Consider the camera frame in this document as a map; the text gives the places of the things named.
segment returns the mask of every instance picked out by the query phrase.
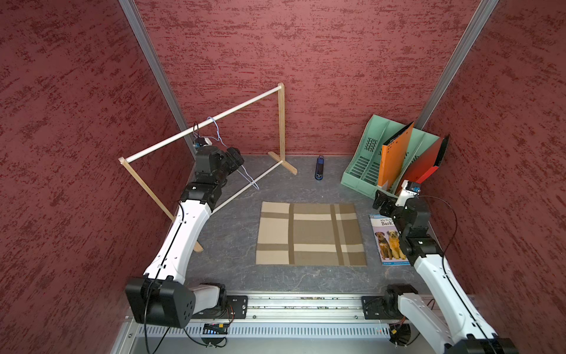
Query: checkered cloth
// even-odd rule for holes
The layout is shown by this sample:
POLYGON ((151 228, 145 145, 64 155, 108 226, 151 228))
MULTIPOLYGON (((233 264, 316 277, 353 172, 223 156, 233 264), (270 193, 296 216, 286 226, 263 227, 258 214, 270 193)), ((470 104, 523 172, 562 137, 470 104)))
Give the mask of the checkered cloth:
POLYGON ((263 202, 255 263, 367 266, 354 205, 263 202))

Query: wooden rod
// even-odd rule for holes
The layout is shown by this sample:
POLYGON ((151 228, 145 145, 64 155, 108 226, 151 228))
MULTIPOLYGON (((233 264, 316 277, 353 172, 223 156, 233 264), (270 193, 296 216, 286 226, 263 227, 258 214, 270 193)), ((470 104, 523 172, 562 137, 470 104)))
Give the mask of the wooden rod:
MULTIPOLYGON (((149 188, 149 186, 142 180, 142 178, 132 168, 132 166, 130 166, 130 164, 126 161, 126 159, 124 159, 123 157, 120 157, 118 160, 120 160, 120 163, 122 164, 122 166, 124 166, 124 168, 126 168, 126 170, 128 172, 130 172, 132 177, 140 184, 140 186, 147 192, 147 194, 149 194, 151 199, 153 199, 153 201, 156 202, 157 205, 159 205, 159 208, 161 208, 161 210, 163 210, 165 215, 167 215, 171 219, 171 221, 175 221, 175 217, 173 216, 173 214, 171 214, 171 212, 165 207, 165 205, 163 205, 163 203, 161 203, 159 198, 155 195, 155 193, 151 190, 151 188, 149 188)), ((202 252, 203 251, 203 247, 199 244, 198 241, 195 244, 194 251, 195 252, 202 252)))
MULTIPOLYGON (((265 177, 266 174, 268 174, 269 172, 273 171, 275 169, 275 167, 281 165, 283 163, 283 161, 279 161, 278 163, 276 163, 275 165, 271 166, 267 171, 265 171, 264 173, 262 173, 261 175, 259 175, 259 177, 257 177, 256 179, 254 179, 255 181, 259 181, 261 180, 263 177, 265 177)), ((249 183, 248 185, 246 185, 244 188, 240 189, 239 191, 237 191, 234 195, 232 195, 230 198, 228 198, 224 203, 220 204, 219 206, 217 206, 212 213, 214 214, 215 212, 217 212, 218 210, 222 209, 226 204, 230 203, 234 198, 236 198, 237 196, 239 196, 240 194, 244 193, 249 187, 251 187, 252 185, 254 185, 253 182, 249 183)))
MULTIPOLYGON (((273 151, 269 151, 267 153, 267 155, 271 156, 271 158, 275 161, 281 161, 281 158, 279 157, 278 154, 274 153, 273 151)), ((286 169, 288 169, 289 171, 291 171, 292 174, 297 174, 297 169, 295 168, 295 166, 291 165, 290 163, 288 163, 287 161, 283 161, 283 163, 281 164, 281 166, 285 167, 286 169)))
POLYGON ((281 161, 285 161, 285 85, 282 82, 278 84, 277 103, 279 105, 279 155, 281 161))
MULTIPOLYGON (((202 128, 202 127, 207 126, 207 125, 209 125, 209 124, 211 124, 211 123, 214 123, 215 121, 219 120, 220 118, 226 117, 228 114, 233 113, 233 112, 237 111, 238 109, 243 108, 243 107, 245 107, 245 106, 247 106, 247 105, 250 105, 250 104, 254 103, 255 101, 261 100, 262 98, 264 98, 264 97, 266 97, 266 96, 269 96, 269 95, 271 95, 272 93, 274 93, 274 92, 276 92, 276 91, 279 91, 280 89, 281 89, 281 88, 280 88, 279 86, 274 87, 274 88, 270 89, 269 91, 262 93, 262 94, 259 95, 259 96, 255 96, 253 99, 249 99, 249 100, 247 100, 246 102, 237 105, 236 107, 230 108, 229 110, 226 110, 226 111, 224 111, 224 112, 222 112, 222 113, 220 113, 220 114, 217 114, 217 115, 214 116, 214 117, 211 117, 211 119, 207 119, 207 120, 205 120, 204 122, 199 123, 199 124, 198 124, 198 127, 199 127, 199 128, 202 128)), ((190 128, 187 129, 187 130, 183 130, 183 131, 181 131, 180 133, 177 133, 177 134, 173 135, 172 137, 163 140, 162 142, 159 142, 159 143, 157 143, 157 144, 155 144, 155 145, 153 145, 153 146, 148 147, 148 148, 145 149, 145 150, 142 150, 142 151, 140 151, 140 152, 138 152, 138 153, 133 154, 132 156, 128 157, 128 158, 126 159, 126 161, 128 161, 128 163, 133 162, 133 161, 139 159, 140 157, 149 154, 150 152, 153 152, 153 151, 155 151, 155 150, 157 150, 157 149, 159 149, 159 148, 161 148, 161 147, 163 147, 163 146, 165 146, 165 145, 167 145, 167 144, 170 144, 170 143, 174 142, 174 141, 177 140, 177 139, 181 139, 181 138, 184 137, 185 135, 191 134, 195 128, 196 128, 196 127, 190 127, 190 128)))

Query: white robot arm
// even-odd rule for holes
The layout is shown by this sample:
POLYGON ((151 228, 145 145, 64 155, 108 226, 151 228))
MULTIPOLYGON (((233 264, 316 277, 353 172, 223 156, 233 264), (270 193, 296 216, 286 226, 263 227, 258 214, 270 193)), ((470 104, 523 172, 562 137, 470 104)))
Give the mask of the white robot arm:
POLYGON ((126 297, 137 323, 184 328, 204 309, 226 308, 221 284, 186 288, 188 260, 200 231, 220 198, 226 177, 244 160, 235 148, 226 152, 202 146, 195 156, 195 177, 181 196, 177 217, 163 246, 142 278, 131 278, 126 297))
POLYGON ((378 191, 374 208, 393 219, 400 231, 401 249, 427 284, 448 326, 406 284, 388 287, 385 303, 389 312, 410 320, 437 354, 518 353, 511 340, 500 338, 483 319, 454 277, 444 253, 427 234, 430 212, 418 198, 420 191, 419 184, 404 181, 396 201, 378 191))

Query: black cable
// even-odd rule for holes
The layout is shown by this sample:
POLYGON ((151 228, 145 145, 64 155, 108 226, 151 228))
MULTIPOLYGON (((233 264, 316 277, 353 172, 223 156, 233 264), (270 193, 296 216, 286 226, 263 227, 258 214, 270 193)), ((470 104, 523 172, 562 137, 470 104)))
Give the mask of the black cable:
POLYGON ((234 322, 234 318, 236 317, 236 312, 234 312, 234 308, 232 307, 232 305, 228 305, 230 306, 230 308, 232 309, 232 319, 230 319, 230 312, 228 312, 228 327, 230 327, 230 325, 232 324, 232 322, 234 322))
POLYGON ((446 257, 446 251, 448 251, 448 248, 452 244, 452 241, 454 240, 454 238, 456 236, 456 232, 458 231, 458 215, 456 215, 456 211, 454 210, 454 208, 447 201, 445 201, 442 198, 438 198, 438 197, 435 197, 433 195, 419 195, 419 197, 420 198, 438 199, 439 201, 442 201, 444 204, 446 204, 450 208, 450 210, 452 210, 452 213, 454 214, 454 220, 456 222, 456 226, 454 227, 454 233, 452 234, 452 237, 450 238, 450 240, 448 240, 448 244, 446 245, 446 248, 442 251, 442 268, 444 269, 444 258, 446 257))
MULTIPOLYGON (((456 222, 456 226, 454 227, 454 233, 452 234, 452 237, 450 238, 450 240, 448 240, 448 244, 446 245, 446 248, 443 250, 442 252, 442 270, 444 271, 444 275, 446 276, 446 279, 448 279, 448 282, 450 283, 450 285, 452 286, 452 289, 454 289, 454 292, 456 293, 456 295, 458 295, 458 298, 460 299, 460 301, 462 302, 462 304, 464 305, 464 307, 466 308, 466 310, 468 311, 468 313, 470 314, 470 316, 472 317, 472 319, 474 320, 474 322, 476 321, 475 316, 473 315, 472 311, 470 311, 470 309, 468 308, 468 306, 466 306, 466 303, 464 302, 464 299, 462 299, 462 297, 460 296, 460 294, 458 293, 458 291, 456 291, 456 287, 454 286, 454 284, 452 284, 452 281, 450 280, 450 277, 448 276, 448 273, 446 273, 446 268, 444 265, 444 260, 446 258, 446 251, 448 250, 448 248, 450 247, 450 245, 452 244, 452 241, 454 240, 455 236, 456 236, 456 232, 458 231, 458 215, 456 215, 456 211, 454 210, 454 208, 444 199, 442 198, 438 198, 435 197, 433 195, 420 195, 419 197, 425 197, 425 198, 434 198, 434 199, 438 199, 440 201, 442 201, 444 204, 446 204, 450 210, 452 210, 452 213, 454 214, 454 220, 456 222)), ((486 333, 482 330, 481 327, 479 327, 479 330, 482 332, 483 336, 485 338, 487 338, 486 333)))
MULTIPOLYGON (((436 304, 436 300, 434 300, 434 299, 432 298, 432 299, 428 302, 428 304, 426 304, 427 307, 430 305, 431 302, 432 302, 432 307, 431 307, 430 309, 432 310, 432 309, 434 308, 434 305, 436 304)), ((403 344, 403 343, 401 343, 401 344, 402 344, 402 345, 405 345, 405 346, 410 346, 411 344, 413 344, 413 342, 414 342, 415 340, 417 340, 417 338, 419 338, 420 335, 421 335, 421 332, 417 333, 417 336, 416 336, 415 338, 413 338, 413 340, 411 340, 410 342, 408 342, 408 343, 406 343, 406 344, 403 344)))
MULTIPOLYGON (((203 346, 203 347, 208 347, 207 344, 199 343, 199 342, 197 342, 196 340, 194 340, 191 336, 189 336, 186 329, 183 328, 183 331, 185 332, 185 334, 187 335, 187 337, 188 337, 190 340, 192 340, 193 342, 195 342, 196 344, 198 344, 198 345, 200 345, 200 346, 203 346)), ((215 345, 215 344, 213 344, 213 346, 214 346, 215 348, 224 348, 224 347, 226 347, 226 344, 228 344, 228 338, 224 337, 224 341, 225 341, 225 342, 224 342, 224 345, 223 345, 223 346, 218 346, 218 345, 215 345)))
MULTIPOLYGON (((167 252, 165 252, 165 256, 161 259, 161 265, 163 265, 163 263, 165 262, 165 260, 167 259, 167 255, 169 254, 169 251, 171 250, 171 246, 173 246, 173 244, 175 243, 175 238, 177 238, 177 234, 179 233, 179 230, 181 229, 181 225, 179 224, 179 227, 177 228, 177 231, 175 231, 175 234, 173 235, 173 240, 171 241, 171 244, 169 245, 169 247, 167 248, 167 252)), ((155 276, 155 279, 157 279, 157 276, 159 275, 159 271, 161 270, 161 268, 157 271, 157 275, 155 276)))
POLYGON ((211 318, 212 318, 212 319, 222 318, 222 317, 224 316, 224 314, 225 314, 227 311, 228 311, 228 307, 226 307, 226 308, 224 309, 224 311, 222 311, 221 314, 219 314, 219 315, 217 314, 217 315, 211 316, 211 318))
POLYGON ((181 219, 181 221, 184 221, 184 220, 185 220, 185 209, 183 209, 183 206, 181 205, 181 203, 179 203, 179 202, 177 202, 177 203, 178 203, 179 206, 181 207, 181 212, 182 212, 182 213, 181 213, 181 216, 183 217, 183 218, 181 219))
POLYGON ((196 125, 196 136, 197 136, 198 138, 200 138, 199 124, 198 124, 196 121, 194 121, 194 122, 192 123, 192 133, 195 134, 195 125, 196 125))
POLYGON ((143 314, 143 330, 144 330, 144 338, 145 338, 145 350, 147 351, 147 354, 155 354, 155 352, 157 352, 157 350, 159 349, 159 346, 161 345, 161 342, 163 342, 163 340, 165 339, 167 332, 169 332, 169 330, 171 329, 171 327, 167 328, 165 333, 163 333, 163 337, 161 337, 161 340, 157 344, 157 347, 155 348, 155 350, 152 353, 150 353, 149 352, 149 344, 147 342, 147 308, 149 306, 149 293, 151 292, 151 285, 153 285, 154 282, 155 282, 155 279, 153 279, 150 282, 149 287, 147 288, 147 299, 145 300, 145 311, 144 311, 144 314, 143 314))
POLYGON ((370 301, 366 302, 366 303, 364 304, 364 306, 362 307, 363 313, 366 314, 367 306, 368 306, 369 304, 371 304, 371 303, 374 302, 374 301, 381 300, 381 299, 383 299, 383 296, 378 296, 378 297, 373 298, 373 299, 371 299, 370 301))

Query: brown stripe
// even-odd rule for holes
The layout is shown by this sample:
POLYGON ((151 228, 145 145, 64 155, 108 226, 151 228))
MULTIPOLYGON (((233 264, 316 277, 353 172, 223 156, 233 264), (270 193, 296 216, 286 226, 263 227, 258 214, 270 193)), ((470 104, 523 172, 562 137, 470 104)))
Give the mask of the brown stripe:
MULTIPOLYGON (((336 224, 338 224, 338 239, 340 240, 340 248, 342 245, 346 245, 346 238, 344 237, 344 226, 342 225, 342 220, 336 220, 336 224)), ((342 252, 342 257, 344 258, 344 265, 350 265, 350 257, 348 256, 348 252, 342 252)))
POLYGON ((353 204, 339 204, 340 214, 351 214, 355 213, 355 206, 353 204))
POLYGON ((295 249, 293 245, 293 212, 294 212, 295 204, 289 203, 289 230, 287 231, 287 235, 289 236, 289 264, 295 264, 295 249))
POLYGON ((293 215, 293 225, 295 226, 293 241, 296 244, 334 245, 332 220, 330 218, 328 220, 297 220, 293 215))
POLYGON ((366 267, 366 253, 365 252, 348 252, 351 266, 366 267))
POLYGON ((266 211, 262 211, 261 212, 261 217, 268 217, 270 219, 287 219, 289 217, 289 214, 285 214, 282 212, 266 212, 266 211))
POLYGON ((334 204, 330 204, 330 215, 332 218, 332 229, 334 230, 334 245, 336 246, 336 255, 338 256, 338 264, 344 265, 344 256, 342 255, 342 246, 340 246, 340 236, 338 234, 338 222, 336 221, 336 210, 334 204))
POLYGON ((362 244, 362 232, 359 230, 358 219, 354 220, 339 220, 344 230, 345 245, 358 245, 362 244))
POLYGON ((289 248, 286 244, 258 244, 257 251, 287 251, 289 248))
POLYGON ((330 214, 330 204, 295 203, 297 214, 330 214))

